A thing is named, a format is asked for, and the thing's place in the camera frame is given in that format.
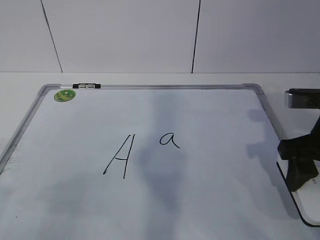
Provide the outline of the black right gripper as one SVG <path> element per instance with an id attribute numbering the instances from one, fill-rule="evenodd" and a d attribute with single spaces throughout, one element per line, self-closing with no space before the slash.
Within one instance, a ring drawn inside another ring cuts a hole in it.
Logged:
<path id="1" fill-rule="evenodd" d="M 314 160 L 320 160 L 320 124 L 309 134 L 281 140 L 277 150 L 282 160 L 289 160 L 285 183 L 290 192 L 296 192 L 319 175 Z"/>

